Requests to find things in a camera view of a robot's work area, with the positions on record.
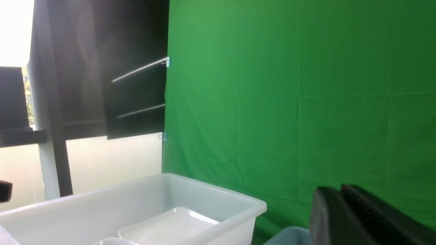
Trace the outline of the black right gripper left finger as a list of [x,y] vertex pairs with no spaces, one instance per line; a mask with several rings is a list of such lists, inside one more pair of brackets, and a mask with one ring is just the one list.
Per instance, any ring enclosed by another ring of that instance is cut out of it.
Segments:
[[338,190],[320,186],[312,197],[309,233],[313,245],[377,245]]

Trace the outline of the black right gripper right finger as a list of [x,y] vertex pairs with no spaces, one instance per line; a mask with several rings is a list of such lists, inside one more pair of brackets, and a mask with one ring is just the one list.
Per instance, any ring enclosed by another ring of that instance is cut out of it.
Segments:
[[346,199],[367,232],[380,245],[434,245],[436,233],[357,185],[343,184]]

